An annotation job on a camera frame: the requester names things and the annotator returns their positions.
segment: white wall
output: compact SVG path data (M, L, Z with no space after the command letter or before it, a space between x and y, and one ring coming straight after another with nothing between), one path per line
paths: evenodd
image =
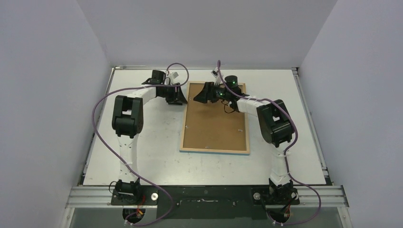
M355 228L402 227L403 1L339 0L299 73Z
M301 65L336 0L77 0L114 65Z
M0 72L0 227L57 227L109 63L75 0L6 0Z

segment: red wire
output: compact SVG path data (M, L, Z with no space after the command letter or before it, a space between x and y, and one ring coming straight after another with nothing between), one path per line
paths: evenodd
M136 214L139 213L139 211L140 211L139 206L141 206L144 202L145 202L145 196L143 196L143 200L141 201L141 203L137 205L137 213Z

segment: bolt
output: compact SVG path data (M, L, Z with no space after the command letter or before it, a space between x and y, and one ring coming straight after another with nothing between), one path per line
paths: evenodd
M157 193L151 194L151 199L152 199L153 201L156 201L156 200L158 199L158 194L157 194Z
M254 198L255 200L259 200L259 199L260 199L260 193L255 192L255 194L253 194L253 198Z

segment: cork board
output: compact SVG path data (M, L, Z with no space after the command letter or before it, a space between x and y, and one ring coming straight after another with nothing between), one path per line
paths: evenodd
M207 104L193 101L203 86L204 82L188 83L180 151L249 155L248 115L225 113L220 101ZM246 93L245 84L239 86Z

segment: white tabletop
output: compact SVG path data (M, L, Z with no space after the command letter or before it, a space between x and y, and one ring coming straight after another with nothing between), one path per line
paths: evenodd
M177 70L179 81L186 72ZM210 70L190 70L191 81L213 81ZM307 184L325 184L321 163L291 70L222 70L225 76L236 75L246 84L249 95L272 100L282 99L295 122L299 139L290 150L290 172ZM151 77L151 70L116 70L110 91L136 87ZM112 112L116 95L106 100L99 123L104 139L119 151L112 129ZM144 106L144 128L137 145L140 175L159 185L258 185L268 184L272 144L263 140L258 119L249 115L250 155L203 154L179 152L183 111L186 106L168 105L156 98ZM84 185L109 185L118 180L119 160L96 137L86 165Z

